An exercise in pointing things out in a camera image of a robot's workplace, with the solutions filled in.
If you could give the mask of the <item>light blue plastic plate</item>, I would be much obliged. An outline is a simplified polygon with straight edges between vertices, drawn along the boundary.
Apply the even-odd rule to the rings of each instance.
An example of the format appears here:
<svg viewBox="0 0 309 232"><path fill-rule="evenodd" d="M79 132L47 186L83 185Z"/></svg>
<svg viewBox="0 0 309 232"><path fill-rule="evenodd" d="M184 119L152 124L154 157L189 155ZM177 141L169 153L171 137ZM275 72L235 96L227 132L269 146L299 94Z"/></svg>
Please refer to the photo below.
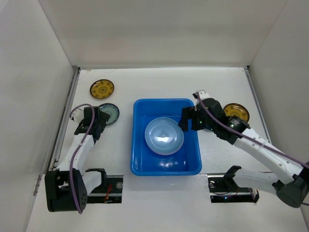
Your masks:
<svg viewBox="0 0 309 232"><path fill-rule="evenodd" d="M178 123L168 117L153 119L144 132L148 147L177 147L184 143L184 134Z"/></svg>

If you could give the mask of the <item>purple plastic plate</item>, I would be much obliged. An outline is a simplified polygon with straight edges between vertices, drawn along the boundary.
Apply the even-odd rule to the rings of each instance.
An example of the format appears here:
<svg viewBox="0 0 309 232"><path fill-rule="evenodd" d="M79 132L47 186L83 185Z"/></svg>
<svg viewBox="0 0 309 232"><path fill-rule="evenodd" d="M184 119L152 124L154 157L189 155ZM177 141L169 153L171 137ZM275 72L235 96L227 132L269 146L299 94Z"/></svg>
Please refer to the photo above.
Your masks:
<svg viewBox="0 0 309 232"><path fill-rule="evenodd" d="M178 152L181 149L181 146L165 147L165 148L154 146L154 147L149 147L149 149L158 155L169 156L169 155L172 155Z"/></svg>

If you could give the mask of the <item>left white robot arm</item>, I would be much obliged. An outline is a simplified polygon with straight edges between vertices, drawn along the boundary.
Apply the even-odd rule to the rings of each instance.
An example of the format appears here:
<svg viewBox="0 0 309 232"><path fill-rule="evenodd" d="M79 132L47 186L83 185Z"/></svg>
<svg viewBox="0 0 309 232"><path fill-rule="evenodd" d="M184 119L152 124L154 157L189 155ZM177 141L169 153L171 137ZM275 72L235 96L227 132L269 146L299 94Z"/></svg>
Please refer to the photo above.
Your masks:
<svg viewBox="0 0 309 232"><path fill-rule="evenodd" d="M47 208L49 212L77 211L81 214L88 195L94 190L103 191L109 180L105 169L84 169L84 162L100 139L110 115L97 106L82 104L83 116L78 118L77 108L70 117L78 122L71 147L62 162L44 177Z"/></svg>

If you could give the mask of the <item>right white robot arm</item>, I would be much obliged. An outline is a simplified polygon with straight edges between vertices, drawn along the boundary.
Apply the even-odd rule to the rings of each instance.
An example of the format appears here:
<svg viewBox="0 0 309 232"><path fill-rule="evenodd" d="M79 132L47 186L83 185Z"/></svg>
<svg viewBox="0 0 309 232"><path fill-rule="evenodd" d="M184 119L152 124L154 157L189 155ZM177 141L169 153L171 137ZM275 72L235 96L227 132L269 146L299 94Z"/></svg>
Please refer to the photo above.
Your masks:
<svg viewBox="0 0 309 232"><path fill-rule="evenodd" d="M209 130L270 170L269 173L252 172L234 165L224 174L225 188L228 191L237 188L266 191L286 205L299 208L309 193L308 164L279 151L238 116L227 116L217 100L194 96L196 105L182 109L179 122L182 131Z"/></svg>

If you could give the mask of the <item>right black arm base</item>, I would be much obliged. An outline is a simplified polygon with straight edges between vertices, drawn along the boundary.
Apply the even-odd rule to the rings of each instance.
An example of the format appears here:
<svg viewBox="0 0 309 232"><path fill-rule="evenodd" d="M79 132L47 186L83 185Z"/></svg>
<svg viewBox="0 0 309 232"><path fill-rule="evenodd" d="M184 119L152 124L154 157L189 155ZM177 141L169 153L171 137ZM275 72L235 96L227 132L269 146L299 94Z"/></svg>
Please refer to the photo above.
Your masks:
<svg viewBox="0 0 309 232"><path fill-rule="evenodd" d="M232 179L240 166L232 166L226 173L208 175L211 203L257 203L258 190L239 187Z"/></svg>

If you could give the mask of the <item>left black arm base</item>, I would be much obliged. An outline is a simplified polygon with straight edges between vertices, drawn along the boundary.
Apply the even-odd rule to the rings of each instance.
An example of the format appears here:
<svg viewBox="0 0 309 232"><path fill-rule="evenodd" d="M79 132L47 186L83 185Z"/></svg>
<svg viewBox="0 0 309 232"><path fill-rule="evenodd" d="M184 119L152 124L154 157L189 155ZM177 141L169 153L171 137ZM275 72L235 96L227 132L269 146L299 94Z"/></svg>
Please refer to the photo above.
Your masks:
<svg viewBox="0 0 309 232"><path fill-rule="evenodd" d="M96 187L87 197L87 203L114 204L122 202L123 175L108 175L105 187Z"/></svg>

